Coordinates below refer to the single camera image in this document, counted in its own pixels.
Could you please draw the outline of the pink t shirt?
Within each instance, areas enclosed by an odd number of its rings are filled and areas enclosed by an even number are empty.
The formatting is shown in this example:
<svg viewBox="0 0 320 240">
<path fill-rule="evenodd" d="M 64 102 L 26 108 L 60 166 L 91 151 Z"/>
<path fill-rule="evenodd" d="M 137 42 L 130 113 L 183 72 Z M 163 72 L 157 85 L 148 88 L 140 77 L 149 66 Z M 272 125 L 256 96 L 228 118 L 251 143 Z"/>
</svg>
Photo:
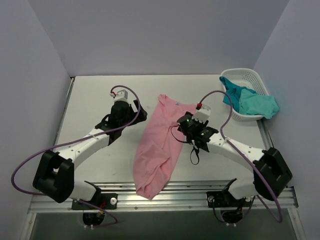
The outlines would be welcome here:
<svg viewBox="0 0 320 240">
<path fill-rule="evenodd" d="M 152 200 L 170 180 L 179 159 L 184 135 L 177 120 L 196 111 L 195 104 L 183 104 L 160 94 L 136 150 L 132 171 L 136 193 Z"/>
</svg>

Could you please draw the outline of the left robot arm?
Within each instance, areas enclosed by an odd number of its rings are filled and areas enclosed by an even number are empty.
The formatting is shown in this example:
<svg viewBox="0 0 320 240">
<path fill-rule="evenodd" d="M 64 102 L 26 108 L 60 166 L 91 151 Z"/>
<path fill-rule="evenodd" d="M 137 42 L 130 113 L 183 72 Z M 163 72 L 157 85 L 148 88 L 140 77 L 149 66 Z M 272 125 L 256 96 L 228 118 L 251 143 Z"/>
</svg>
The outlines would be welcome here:
<svg viewBox="0 0 320 240">
<path fill-rule="evenodd" d="M 73 143 L 57 152 L 45 151 L 40 159 L 33 187 L 57 203 L 67 199 L 82 200 L 90 210 L 97 209 L 104 198 L 101 189 L 88 181 L 75 179 L 75 170 L 97 151 L 108 147 L 121 135 L 124 125 L 135 125 L 147 120 L 148 113 L 133 101 L 137 107 L 124 100 L 117 100 L 111 111 L 86 135 L 84 141 Z"/>
</svg>

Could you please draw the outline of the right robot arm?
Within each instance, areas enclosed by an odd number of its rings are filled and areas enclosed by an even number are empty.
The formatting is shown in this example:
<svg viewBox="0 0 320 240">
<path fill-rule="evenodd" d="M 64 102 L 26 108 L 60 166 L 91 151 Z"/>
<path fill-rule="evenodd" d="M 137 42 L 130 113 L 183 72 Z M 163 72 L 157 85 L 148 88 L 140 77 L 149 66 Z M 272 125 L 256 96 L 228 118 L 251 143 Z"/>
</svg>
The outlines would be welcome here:
<svg viewBox="0 0 320 240">
<path fill-rule="evenodd" d="M 246 197 L 260 195 L 274 201 L 287 187 L 293 175 L 279 150 L 255 148 L 227 136 L 217 129 L 194 119 L 190 112 L 177 120 L 178 131 L 186 137 L 186 143 L 196 152 L 218 154 L 252 172 L 248 178 L 233 178 L 222 190 L 222 200 L 234 206 Z"/>
</svg>

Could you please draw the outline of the teal t shirt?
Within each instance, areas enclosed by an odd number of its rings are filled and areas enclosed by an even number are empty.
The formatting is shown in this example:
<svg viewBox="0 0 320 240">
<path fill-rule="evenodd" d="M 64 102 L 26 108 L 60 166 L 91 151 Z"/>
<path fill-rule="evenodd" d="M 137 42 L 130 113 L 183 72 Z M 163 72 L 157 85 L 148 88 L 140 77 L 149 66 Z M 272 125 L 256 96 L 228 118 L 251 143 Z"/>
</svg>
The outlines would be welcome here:
<svg viewBox="0 0 320 240">
<path fill-rule="evenodd" d="M 280 108 L 274 96 L 260 95 L 253 89 L 232 83 L 224 76 L 220 76 L 219 80 L 225 87 L 225 92 L 230 97 L 232 107 L 237 113 L 246 116 L 261 115 L 266 119 L 271 119 L 279 112 Z M 222 102 L 231 105 L 227 96 L 223 97 Z"/>
</svg>

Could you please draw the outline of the white plastic basket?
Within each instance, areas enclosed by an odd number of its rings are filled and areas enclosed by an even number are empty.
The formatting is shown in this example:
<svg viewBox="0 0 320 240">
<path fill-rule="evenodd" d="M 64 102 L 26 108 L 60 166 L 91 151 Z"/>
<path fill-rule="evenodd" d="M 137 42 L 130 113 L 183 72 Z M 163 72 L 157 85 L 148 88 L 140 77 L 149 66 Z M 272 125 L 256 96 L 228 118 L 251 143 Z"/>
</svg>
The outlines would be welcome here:
<svg viewBox="0 0 320 240">
<path fill-rule="evenodd" d="M 269 92 L 266 89 L 260 75 L 252 69 L 230 68 L 224 70 L 221 75 L 237 86 L 252 89 L 259 95 L 269 96 Z M 231 117 L 239 122 L 259 121 L 263 118 L 262 115 L 243 115 L 234 109 L 232 110 Z"/>
</svg>

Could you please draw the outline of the aluminium mounting rail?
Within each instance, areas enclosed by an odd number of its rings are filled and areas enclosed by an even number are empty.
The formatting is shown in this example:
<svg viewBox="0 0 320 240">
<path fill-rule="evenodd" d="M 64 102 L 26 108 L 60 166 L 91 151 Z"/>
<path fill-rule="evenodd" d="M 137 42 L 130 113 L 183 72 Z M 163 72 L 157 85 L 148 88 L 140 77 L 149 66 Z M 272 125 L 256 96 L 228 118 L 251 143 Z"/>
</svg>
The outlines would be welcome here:
<svg viewBox="0 0 320 240">
<path fill-rule="evenodd" d="M 111 212 L 155 212 L 155 211 L 202 211 L 209 210 L 207 192 L 222 190 L 227 180 L 214 181 L 172 181 L 148 200 L 136 194 L 133 182 L 94 182 L 103 193 L 116 193 L 117 208 Z M 293 187 L 285 188 L 278 197 L 282 209 L 298 207 L 298 200 Z M 72 200 L 56 203 L 47 196 L 33 196 L 28 214 L 72 213 Z"/>
</svg>

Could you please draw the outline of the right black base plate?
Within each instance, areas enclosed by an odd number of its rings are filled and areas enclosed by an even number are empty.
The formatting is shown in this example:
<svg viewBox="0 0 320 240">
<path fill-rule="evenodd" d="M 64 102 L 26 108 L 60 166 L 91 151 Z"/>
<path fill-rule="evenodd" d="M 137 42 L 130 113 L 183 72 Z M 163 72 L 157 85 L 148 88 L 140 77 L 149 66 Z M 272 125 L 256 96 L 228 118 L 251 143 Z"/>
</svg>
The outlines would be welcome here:
<svg viewBox="0 0 320 240">
<path fill-rule="evenodd" d="M 245 198 L 235 199 L 230 193 L 222 191 L 207 191 L 206 196 L 209 208 L 242 208 L 249 207 L 252 203 Z"/>
</svg>

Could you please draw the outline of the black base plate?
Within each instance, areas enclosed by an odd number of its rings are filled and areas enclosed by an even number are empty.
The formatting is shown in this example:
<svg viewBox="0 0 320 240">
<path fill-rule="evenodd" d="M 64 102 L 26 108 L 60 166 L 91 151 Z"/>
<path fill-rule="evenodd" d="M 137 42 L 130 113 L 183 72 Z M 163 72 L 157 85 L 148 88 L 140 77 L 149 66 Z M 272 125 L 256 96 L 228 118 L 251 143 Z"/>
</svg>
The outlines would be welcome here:
<svg viewBox="0 0 320 240">
<path fill-rule="evenodd" d="M 89 204 L 99 207 L 104 210 L 115 210 L 118 204 L 117 193 L 100 193 L 94 196 L 92 200 L 87 201 Z M 94 207 L 84 203 L 80 203 L 78 200 L 73 200 L 71 205 L 72 210 L 93 210 Z"/>
<path fill-rule="evenodd" d="M 207 191 L 206 196 L 209 208 L 242 208 L 249 207 L 252 203 L 245 198 L 235 199 L 230 193 L 222 191 Z"/>
</svg>

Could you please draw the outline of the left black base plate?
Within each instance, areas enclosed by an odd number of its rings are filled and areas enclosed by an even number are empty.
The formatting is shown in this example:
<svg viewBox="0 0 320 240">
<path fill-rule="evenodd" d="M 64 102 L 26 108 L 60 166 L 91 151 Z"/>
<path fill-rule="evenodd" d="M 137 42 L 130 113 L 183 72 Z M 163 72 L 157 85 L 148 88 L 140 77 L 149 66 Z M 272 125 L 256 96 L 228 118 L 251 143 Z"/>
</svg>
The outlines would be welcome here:
<svg viewBox="0 0 320 240">
<path fill-rule="evenodd" d="M 118 204 L 117 193 L 100 193 L 94 196 L 92 200 L 87 201 L 89 204 L 99 207 L 104 210 L 115 210 Z M 84 203 L 80 203 L 78 200 L 73 200 L 71 205 L 72 210 L 93 210 L 94 207 Z"/>
</svg>

